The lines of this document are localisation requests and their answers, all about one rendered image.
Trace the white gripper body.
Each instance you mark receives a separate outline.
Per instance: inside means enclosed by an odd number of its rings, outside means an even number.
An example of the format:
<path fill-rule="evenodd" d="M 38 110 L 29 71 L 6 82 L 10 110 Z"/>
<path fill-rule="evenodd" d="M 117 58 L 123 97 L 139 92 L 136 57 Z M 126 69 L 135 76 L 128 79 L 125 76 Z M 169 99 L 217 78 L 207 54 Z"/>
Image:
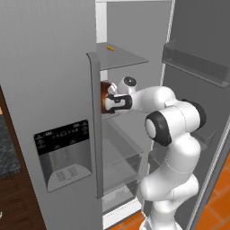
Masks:
<path fill-rule="evenodd" d="M 115 83 L 111 83 L 109 88 L 107 89 L 108 94 L 117 94 L 118 93 L 118 87 L 115 85 Z"/>

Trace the brown bowl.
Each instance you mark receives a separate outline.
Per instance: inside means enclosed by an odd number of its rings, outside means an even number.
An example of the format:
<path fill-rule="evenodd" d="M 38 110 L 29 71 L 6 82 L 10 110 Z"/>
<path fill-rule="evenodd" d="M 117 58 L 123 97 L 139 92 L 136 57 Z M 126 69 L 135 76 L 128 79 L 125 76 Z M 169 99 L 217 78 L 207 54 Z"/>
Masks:
<path fill-rule="evenodd" d="M 111 86 L 109 82 L 101 81 L 101 112 L 108 113 L 105 108 L 105 100 L 108 96 L 108 89 Z"/>

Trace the glass fridge shelf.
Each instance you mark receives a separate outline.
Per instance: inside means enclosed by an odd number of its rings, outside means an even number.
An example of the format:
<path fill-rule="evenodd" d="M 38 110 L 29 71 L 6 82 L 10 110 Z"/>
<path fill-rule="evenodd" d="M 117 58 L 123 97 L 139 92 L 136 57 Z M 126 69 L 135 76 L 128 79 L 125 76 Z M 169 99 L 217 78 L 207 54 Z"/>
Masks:
<path fill-rule="evenodd" d="M 115 51 L 108 50 L 106 46 L 115 48 Z M 101 63 L 101 71 L 148 63 L 147 59 L 108 42 L 97 43 L 96 52 Z"/>

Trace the grey fridge body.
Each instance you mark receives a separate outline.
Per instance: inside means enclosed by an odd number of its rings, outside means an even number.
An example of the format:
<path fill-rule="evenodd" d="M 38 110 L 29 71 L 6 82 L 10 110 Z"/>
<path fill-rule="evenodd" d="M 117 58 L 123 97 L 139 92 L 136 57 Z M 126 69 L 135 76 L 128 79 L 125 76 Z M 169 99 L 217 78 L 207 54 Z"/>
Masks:
<path fill-rule="evenodd" d="M 97 43 L 108 42 L 148 63 L 101 71 L 101 79 L 118 84 L 124 77 L 136 79 L 137 89 L 162 84 L 164 43 L 173 15 L 174 0 L 96 0 Z M 145 220 L 139 182 L 148 171 L 148 155 L 153 141 L 145 130 L 143 112 L 103 114 L 113 119 L 143 150 L 139 178 L 102 197 L 104 230 L 138 230 Z"/>

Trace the grey fridge door with dispenser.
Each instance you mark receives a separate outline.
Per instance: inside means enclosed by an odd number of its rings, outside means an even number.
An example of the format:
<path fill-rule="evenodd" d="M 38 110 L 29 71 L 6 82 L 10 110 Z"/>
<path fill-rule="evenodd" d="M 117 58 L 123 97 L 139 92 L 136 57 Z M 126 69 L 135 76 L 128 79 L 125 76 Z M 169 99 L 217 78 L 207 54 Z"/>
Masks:
<path fill-rule="evenodd" d="M 0 0 L 0 86 L 47 230 L 103 230 L 89 52 L 95 0 Z"/>

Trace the clear fridge drawer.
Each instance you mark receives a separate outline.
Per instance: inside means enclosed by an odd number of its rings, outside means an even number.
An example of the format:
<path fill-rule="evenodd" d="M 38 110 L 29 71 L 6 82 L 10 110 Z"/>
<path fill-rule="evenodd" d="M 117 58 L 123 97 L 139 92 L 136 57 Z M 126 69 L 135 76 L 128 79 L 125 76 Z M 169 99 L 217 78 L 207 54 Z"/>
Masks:
<path fill-rule="evenodd" d="M 142 148 L 113 119 L 105 119 L 102 122 L 105 194 L 139 178 L 142 153 Z"/>

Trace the grey fridge door bin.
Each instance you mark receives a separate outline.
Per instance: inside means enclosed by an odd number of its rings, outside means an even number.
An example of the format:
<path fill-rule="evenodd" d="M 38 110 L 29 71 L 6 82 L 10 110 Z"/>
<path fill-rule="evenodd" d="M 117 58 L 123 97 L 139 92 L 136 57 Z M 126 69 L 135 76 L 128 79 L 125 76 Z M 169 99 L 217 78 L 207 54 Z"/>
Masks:
<path fill-rule="evenodd" d="M 180 51 L 176 40 L 164 44 L 162 62 L 221 88 L 230 86 L 230 66 Z"/>

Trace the grey fridge door with bins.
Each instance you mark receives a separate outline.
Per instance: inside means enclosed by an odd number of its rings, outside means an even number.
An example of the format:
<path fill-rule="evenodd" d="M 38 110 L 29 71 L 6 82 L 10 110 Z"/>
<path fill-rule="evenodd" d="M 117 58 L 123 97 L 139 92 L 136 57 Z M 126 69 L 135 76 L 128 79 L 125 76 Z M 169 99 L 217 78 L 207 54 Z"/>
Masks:
<path fill-rule="evenodd" d="M 230 66 L 230 0 L 175 0 L 171 40 L 180 51 Z M 183 230 L 195 230 L 230 148 L 230 86 L 221 88 L 168 65 L 164 85 L 179 99 L 199 103 L 207 114 L 207 123 L 192 134 L 201 145 L 194 171 L 199 192 L 175 215 Z"/>

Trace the dark brown wooden cupboard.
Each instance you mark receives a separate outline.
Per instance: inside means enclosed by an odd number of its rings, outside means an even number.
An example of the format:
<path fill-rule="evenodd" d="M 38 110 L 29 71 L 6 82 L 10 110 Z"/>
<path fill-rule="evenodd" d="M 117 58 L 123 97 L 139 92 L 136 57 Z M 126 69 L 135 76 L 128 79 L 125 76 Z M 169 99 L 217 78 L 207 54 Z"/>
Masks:
<path fill-rule="evenodd" d="M 0 230 L 47 230 L 1 86 Z"/>

